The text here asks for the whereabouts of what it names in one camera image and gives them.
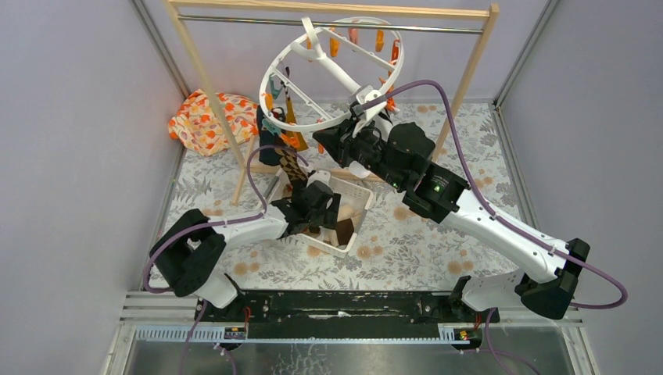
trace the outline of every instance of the gray wall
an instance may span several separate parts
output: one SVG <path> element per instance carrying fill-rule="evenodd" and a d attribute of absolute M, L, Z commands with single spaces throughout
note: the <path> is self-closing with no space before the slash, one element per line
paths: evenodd
<path fill-rule="evenodd" d="M 504 104 L 540 226 L 592 245 L 627 304 L 583 317 L 601 373 L 661 373 L 663 3 L 563 1 Z M 579 300 L 618 292 L 583 273 Z"/>
<path fill-rule="evenodd" d="M 98 373 L 179 101 L 129 1 L 0 4 L 0 373 Z"/>
<path fill-rule="evenodd" d="M 486 46 L 482 61 L 479 63 L 475 79 L 468 90 L 468 98 L 493 98 L 514 65 L 518 53 L 525 44 L 529 32 L 534 27 L 546 0 L 307 0 L 309 2 L 333 2 L 373 5 L 409 5 L 438 8 L 488 9 L 491 2 L 500 5 L 500 17 L 497 19 L 493 35 Z M 168 46 L 172 49 L 177 64 L 181 67 L 192 89 L 199 87 L 198 76 L 188 61 L 179 37 L 171 25 L 161 0 L 145 0 L 154 15 L 155 22 L 163 33 Z M 210 9 L 182 9 L 186 14 L 204 14 L 218 16 L 246 16 L 254 18 L 282 18 L 299 20 L 302 13 L 291 12 L 241 12 L 213 11 Z M 310 14 L 312 20 L 337 20 L 343 15 Z M 390 18 L 394 24 L 422 25 L 437 27 L 480 28 L 480 22 L 454 22 L 448 20 L 413 20 Z M 199 46 L 203 61 L 220 90 L 256 97 L 260 82 L 267 66 L 274 57 L 295 38 L 304 34 L 302 27 L 244 25 L 237 23 L 203 23 L 187 21 L 189 30 Z M 385 48 L 380 55 L 389 59 L 391 38 L 385 33 Z M 398 82 L 405 84 L 412 80 L 438 80 L 453 95 L 461 80 L 461 75 L 468 62 L 468 57 L 476 41 L 474 35 L 423 34 L 403 32 L 406 49 L 406 62 Z M 375 32 L 361 30 L 360 45 L 373 51 Z M 357 58 L 348 48 L 341 47 L 336 62 L 346 69 L 360 84 L 379 85 L 378 77 L 385 76 L 385 71 L 371 69 L 371 64 L 364 64 L 364 59 Z M 313 100 L 347 98 L 348 93 L 333 81 L 324 84 L 321 79 L 328 74 L 317 64 L 303 59 L 289 59 L 292 79 Z M 408 91 L 399 98 L 434 98 L 434 91 L 429 89 Z"/>

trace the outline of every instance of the gray floor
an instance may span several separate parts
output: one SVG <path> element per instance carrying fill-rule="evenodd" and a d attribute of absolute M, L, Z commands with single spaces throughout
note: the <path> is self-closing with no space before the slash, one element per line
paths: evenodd
<path fill-rule="evenodd" d="M 542 375 L 573 373 L 562 336 L 554 328 L 491 329 L 494 345 L 525 357 Z M 136 341 L 130 375 L 177 373 L 183 344 Z M 465 353 L 442 345 L 386 344 L 244 344 L 231 352 L 239 374 L 497 374 L 504 373 L 491 354 Z M 532 374 L 505 359 L 516 374 Z M 226 356 L 211 344 L 192 344 L 184 374 L 232 373 Z"/>

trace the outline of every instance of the table surface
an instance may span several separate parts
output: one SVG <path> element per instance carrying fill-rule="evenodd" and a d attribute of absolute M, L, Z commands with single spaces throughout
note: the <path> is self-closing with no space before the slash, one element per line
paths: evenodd
<path fill-rule="evenodd" d="M 441 105 L 397 105 L 401 111 L 394 116 L 394 123 L 414 121 L 429 138 L 437 138 L 445 119 Z M 328 112 L 340 112 L 341 108 L 333 104 L 323 107 Z M 317 118 L 304 105 L 296 104 L 295 111 L 300 123 L 313 123 Z M 489 201 L 519 217 L 515 189 L 488 104 L 463 104 L 456 121 L 463 152 L 479 189 Z M 317 142 L 309 134 L 304 136 L 310 148 L 303 156 L 319 169 L 335 167 L 328 155 L 318 154 Z M 241 147 L 245 152 L 246 144 Z M 445 141 L 438 164 L 463 176 L 451 136 Z M 209 157 L 187 151 L 165 228 L 193 208 L 211 216 L 254 210 L 258 200 L 248 184 L 239 205 L 230 205 L 240 173 L 228 151 Z M 264 191 L 273 175 L 257 174 L 255 178 Z M 375 203 L 345 258 L 306 245 L 261 241 L 224 252 L 217 270 L 228 273 L 241 288 L 449 291 L 460 276 L 485 277 L 515 269 L 512 262 L 473 237 L 415 216 L 401 203 L 403 194 L 397 194 L 389 185 L 366 184 L 375 193 Z M 150 285 L 167 286 L 156 268 L 151 272 Z"/>

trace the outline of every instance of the metal rod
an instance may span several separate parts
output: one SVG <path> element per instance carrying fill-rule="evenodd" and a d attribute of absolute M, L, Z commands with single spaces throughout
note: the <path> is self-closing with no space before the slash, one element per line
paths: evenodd
<path fill-rule="evenodd" d="M 180 14 L 178 19 L 183 21 L 206 21 L 206 22 L 228 22 L 228 23 L 253 23 L 261 25 L 284 25 L 284 26 L 302 26 L 298 20 L 273 20 L 266 18 L 234 18 L 234 17 L 216 17 L 216 16 L 190 16 Z M 380 29 L 380 30 L 403 30 L 419 31 L 424 33 L 448 33 L 448 34 L 470 34 L 481 35 L 481 29 L 456 29 L 444 27 L 423 27 L 423 26 L 404 26 L 404 25 L 381 25 L 377 23 L 350 23 L 350 22 L 313 22 L 316 27 L 348 27 L 354 29 Z"/>

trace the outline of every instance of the wooden frame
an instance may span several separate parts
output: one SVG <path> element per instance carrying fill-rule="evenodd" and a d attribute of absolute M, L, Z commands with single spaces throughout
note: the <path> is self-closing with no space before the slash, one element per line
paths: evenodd
<path fill-rule="evenodd" d="M 327 3 L 310 3 L 310 2 L 282 2 L 272 0 L 162 0 L 170 21 L 175 26 L 177 34 L 180 36 L 181 42 L 184 45 L 189 58 L 191 59 L 196 72 L 202 82 L 202 90 L 210 100 L 210 107 L 216 118 L 220 121 L 221 128 L 227 135 L 228 143 L 231 151 L 237 159 L 238 164 L 242 168 L 242 175 L 239 178 L 235 194 L 231 204 L 237 205 L 239 198 L 242 195 L 242 187 L 244 185 L 246 175 L 246 160 L 242 155 L 235 137 L 225 118 L 224 109 L 221 105 L 216 91 L 212 85 L 212 80 L 202 63 L 202 58 L 198 52 L 195 43 L 188 32 L 184 21 L 180 20 L 179 13 L 180 7 L 186 8 L 216 8 L 216 9 L 241 9 L 241 10 L 257 10 L 257 11 L 272 11 L 272 12 L 298 12 L 298 13 L 336 13 L 336 14 L 352 14 L 356 16 L 387 16 L 387 17 L 407 17 L 407 18 L 425 18 L 435 20 L 466 20 L 466 21 L 483 21 L 481 34 L 475 42 L 475 46 L 470 54 L 468 64 L 465 67 L 461 82 L 458 85 L 453 101 L 451 104 L 451 113 L 456 116 L 458 109 L 461 107 L 465 94 L 468 91 L 472 76 L 474 76 L 476 67 L 486 44 L 490 38 L 490 34 L 495 26 L 495 21 L 500 14 L 500 8 L 497 4 L 491 4 L 488 10 L 471 10 L 471 9 L 441 9 L 441 8 L 418 8 L 411 6 L 382 6 L 382 5 L 354 5 L 354 4 L 327 4 Z M 450 125 L 449 121 L 445 120 L 442 130 L 435 142 L 435 151 L 433 152 L 433 160 L 437 160 L 440 150 L 444 144 L 446 136 L 449 134 Z M 249 143 L 249 152 L 253 150 L 255 145 L 255 137 Z M 275 173 L 277 167 L 264 166 L 260 164 L 251 165 L 251 171 L 254 173 Z M 358 178 L 349 173 L 347 170 L 333 170 L 332 175 L 347 180 L 357 180 Z M 374 175 L 369 176 L 364 180 L 380 180 Z"/>

